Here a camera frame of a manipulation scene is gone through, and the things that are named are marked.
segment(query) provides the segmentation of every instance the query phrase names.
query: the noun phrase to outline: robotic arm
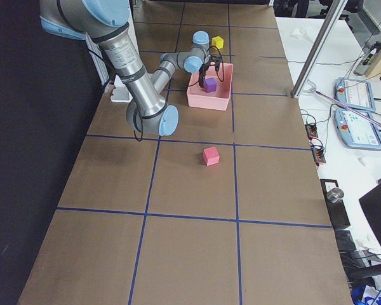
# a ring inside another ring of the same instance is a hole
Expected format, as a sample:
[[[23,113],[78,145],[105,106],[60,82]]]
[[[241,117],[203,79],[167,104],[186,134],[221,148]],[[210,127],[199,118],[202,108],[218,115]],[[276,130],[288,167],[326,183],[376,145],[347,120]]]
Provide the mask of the robotic arm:
[[[166,53],[150,77],[128,35],[128,0],[40,0],[41,25],[50,34],[84,40],[87,32],[106,53],[133,96],[126,119],[134,131],[171,135],[178,110],[160,95],[176,69],[189,73],[210,66],[209,35],[196,32],[188,52]]]

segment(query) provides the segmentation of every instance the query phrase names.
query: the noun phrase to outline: dark wall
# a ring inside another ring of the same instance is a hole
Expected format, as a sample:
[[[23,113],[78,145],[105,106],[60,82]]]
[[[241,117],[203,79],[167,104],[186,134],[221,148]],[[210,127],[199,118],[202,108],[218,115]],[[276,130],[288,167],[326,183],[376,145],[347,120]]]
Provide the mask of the dark wall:
[[[101,96],[90,56],[0,1],[0,305],[16,304]]]

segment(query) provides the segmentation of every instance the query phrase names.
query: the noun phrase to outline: pink box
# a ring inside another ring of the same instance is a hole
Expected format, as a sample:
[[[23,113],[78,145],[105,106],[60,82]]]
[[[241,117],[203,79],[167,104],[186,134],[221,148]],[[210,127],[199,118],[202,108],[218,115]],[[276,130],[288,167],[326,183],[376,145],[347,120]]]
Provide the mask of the pink box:
[[[207,166],[218,163],[220,155],[215,146],[203,149],[203,159]]]
[[[222,78],[223,66],[220,65],[218,75]],[[190,76],[189,84],[197,82],[199,73],[193,73]],[[186,92],[188,96],[189,107],[206,108],[214,110],[226,110],[231,95],[231,83],[233,79],[233,64],[224,64],[224,82],[218,80],[215,67],[212,66],[206,71],[206,78],[214,78],[217,82],[217,89],[214,92],[207,93],[198,84],[188,87]]]

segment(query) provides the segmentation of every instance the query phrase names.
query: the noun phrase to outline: metal rod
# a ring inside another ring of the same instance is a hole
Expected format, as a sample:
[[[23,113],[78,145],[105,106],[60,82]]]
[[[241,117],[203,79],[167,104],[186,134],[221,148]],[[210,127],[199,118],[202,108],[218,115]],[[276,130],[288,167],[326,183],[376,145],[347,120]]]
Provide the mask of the metal rod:
[[[348,274],[348,277],[360,279],[360,278],[368,278],[370,276],[377,276],[377,275],[381,275],[381,264],[353,270]]]
[[[333,30],[337,20],[340,18],[340,14],[343,12],[344,6],[346,5],[347,0],[334,0],[331,4],[330,10],[326,15],[326,18],[323,22],[322,28],[319,31],[319,34],[316,37],[316,40],[313,44],[311,51],[307,57],[307,60],[302,68],[302,71],[299,74],[297,83],[292,89],[292,97],[299,98],[306,81],[308,80],[311,72],[318,60],[320,51],[324,46],[324,43],[328,39],[331,31]]]
[[[320,95],[321,97],[324,97],[324,98],[330,100],[334,104],[337,104],[339,107],[344,108],[345,110],[351,111],[351,112],[357,114],[358,116],[361,116],[362,118],[366,119],[370,123],[373,123],[374,125],[377,125],[378,127],[381,127],[381,123],[379,123],[379,122],[377,122],[377,121],[375,121],[373,119],[370,119],[368,116],[362,114],[361,112],[358,112],[357,110],[354,110],[353,108],[349,107],[348,105],[343,104],[343,103],[339,102],[338,100],[335,100],[334,98],[328,97],[327,95],[325,95],[325,94],[323,94],[320,91],[317,91],[315,89],[312,89],[312,91],[315,94]]]

